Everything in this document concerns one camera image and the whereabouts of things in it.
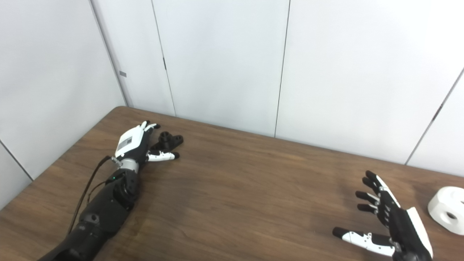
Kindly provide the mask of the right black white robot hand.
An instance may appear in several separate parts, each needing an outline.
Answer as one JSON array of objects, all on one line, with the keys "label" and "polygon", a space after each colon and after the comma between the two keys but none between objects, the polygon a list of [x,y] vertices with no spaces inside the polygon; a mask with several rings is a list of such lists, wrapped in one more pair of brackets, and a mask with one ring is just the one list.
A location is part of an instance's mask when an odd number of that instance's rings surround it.
[{"label": "right black white robot hand", "polygon": [[355,192],[357,198],[368,202],[358,204],[358,210],[374,214],[388,229],[389,235],[334,227],[333,236],[367,251],[391,257],[394,261],[431,261],[434,251],[416,208],[402,208],[388,185],[369,170],[362,182],[373,190],[373,194]]}]

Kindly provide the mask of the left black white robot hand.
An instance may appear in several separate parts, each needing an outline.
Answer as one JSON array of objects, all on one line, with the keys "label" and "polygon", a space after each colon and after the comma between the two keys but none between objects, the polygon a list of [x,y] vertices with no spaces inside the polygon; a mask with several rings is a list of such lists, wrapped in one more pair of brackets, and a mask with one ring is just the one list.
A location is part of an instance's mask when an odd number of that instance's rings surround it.
[{"label": "left black white robot hand", "polygon": [[132,159],[142,165],[146,162],[170,161],[180,158],[177,152],[162,152],[151,149],[150,137],[159,124],[144,121],[142,124],[126,131],[119,139],[114,158],[118,161]]}]

